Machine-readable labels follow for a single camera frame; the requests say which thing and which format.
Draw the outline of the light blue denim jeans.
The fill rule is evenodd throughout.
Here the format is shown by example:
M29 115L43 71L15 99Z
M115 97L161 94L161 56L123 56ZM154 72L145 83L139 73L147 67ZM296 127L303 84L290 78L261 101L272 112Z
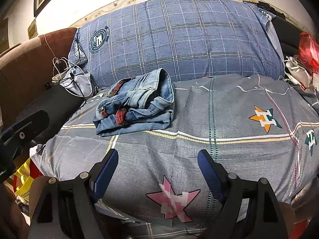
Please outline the light blue denim jeans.
M174 117L175 87L163 68L115 83L95 110L99 136L167 128Z

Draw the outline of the yellow plastic bag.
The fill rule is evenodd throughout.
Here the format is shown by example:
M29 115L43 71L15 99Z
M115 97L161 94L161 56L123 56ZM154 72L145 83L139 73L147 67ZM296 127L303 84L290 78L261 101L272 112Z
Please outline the yellow plastic bag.
M23 201L29 201L30 188L34 179L30 175L30 158L14 174L14 192Z

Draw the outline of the black cushion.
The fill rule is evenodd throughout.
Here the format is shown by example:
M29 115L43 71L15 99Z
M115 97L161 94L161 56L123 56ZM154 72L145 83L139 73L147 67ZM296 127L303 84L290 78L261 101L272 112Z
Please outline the black cushion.
M16 121L21 121L39 110L45 111L49 116L49 125L45 131L34 139L38 144L45 144L59 132L83 102L83 98L73 96L63 87L57 85L44 91L29 105L25 106L17 116Z

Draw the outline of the grey patterned bed quilt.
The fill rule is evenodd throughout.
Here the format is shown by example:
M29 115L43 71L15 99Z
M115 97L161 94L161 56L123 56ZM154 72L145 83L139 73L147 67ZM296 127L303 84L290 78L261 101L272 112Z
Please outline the grey patterned bed quilt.
M102 137L93 117L99 93L31 158L46 176L70 180L110 149L119 162L97 203L133 238L194 238L221 206L197 164L205 149L227 171L269 180L298 218L318 196L318 92L254 75L220 75L175 84L174 119L166 129Z

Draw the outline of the white crumpled cloth pile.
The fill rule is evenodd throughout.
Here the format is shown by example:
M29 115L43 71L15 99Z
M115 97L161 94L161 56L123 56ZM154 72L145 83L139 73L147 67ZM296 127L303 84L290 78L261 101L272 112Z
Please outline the white crumpled cloth pile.
M286 66L285 74L293 84L298 85L302 90L318 92L318 73L311 73L295 57L286 56L283 62Z

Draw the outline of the red plastic bag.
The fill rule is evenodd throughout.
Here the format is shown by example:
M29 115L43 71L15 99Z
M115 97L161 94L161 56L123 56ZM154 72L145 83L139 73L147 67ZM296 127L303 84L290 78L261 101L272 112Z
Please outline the red plastic bag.
M298 59L312 73L318 73L318 43L308 32L302 32L299 35Z

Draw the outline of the blue plaid pillow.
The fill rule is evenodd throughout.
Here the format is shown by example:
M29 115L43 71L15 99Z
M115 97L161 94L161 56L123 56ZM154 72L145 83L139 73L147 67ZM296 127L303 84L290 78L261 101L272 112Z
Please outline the blue plaid pillow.
M153 0L84 24L69 61L98 87L158 68L173 81L212 75L284 75L274 15L232 0Z

